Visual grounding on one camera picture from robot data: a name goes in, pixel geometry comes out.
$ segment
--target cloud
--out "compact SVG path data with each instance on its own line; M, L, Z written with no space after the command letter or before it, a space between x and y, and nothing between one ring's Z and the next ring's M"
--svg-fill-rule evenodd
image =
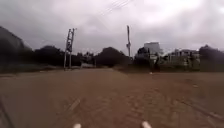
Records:
M68 29L77 27L75 52L113 46L126 53L130 25L133 55L151 41L165 52L204 44L223 49L223 8L221 0L1 0L0 25L32 48L64 49Z

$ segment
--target tree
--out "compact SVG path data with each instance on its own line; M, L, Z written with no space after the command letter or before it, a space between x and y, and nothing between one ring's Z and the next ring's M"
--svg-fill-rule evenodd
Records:
M126 58L127 57L123 53L112 47L104 48L103 51L95 57L97 65L108 67L121 64Z

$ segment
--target sky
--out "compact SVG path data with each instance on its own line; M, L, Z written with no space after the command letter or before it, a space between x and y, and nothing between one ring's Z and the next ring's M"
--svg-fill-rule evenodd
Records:
M131 54L147 42L159 42L165 53L224 49L223 0L0 0L0 26L33 49L64 49L68 29L77 28L73 52L98 53L114 47Z

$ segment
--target utility pole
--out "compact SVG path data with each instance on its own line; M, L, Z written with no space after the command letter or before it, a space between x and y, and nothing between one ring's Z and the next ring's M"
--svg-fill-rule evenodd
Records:
M72 67L72 46L73 46L73 41L74 41L75 30L77 30L77 28L69 29L69 31L68 31L66 47L65 47L65 56L64 56L64 69L66 69L67 52L69 54L69 68L71 69L71 67Z
M127 34L128 34L128 44L126 44L126 47L128 48L128 56L131 57L131 42L130 42L130 28L127 25Z

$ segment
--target road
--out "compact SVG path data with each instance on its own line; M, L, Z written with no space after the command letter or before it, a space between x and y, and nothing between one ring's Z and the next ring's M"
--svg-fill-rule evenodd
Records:
M25 73L1 77L0 95L15 128L139 128L142 121L153 128L223 128L223 78L113 69Z

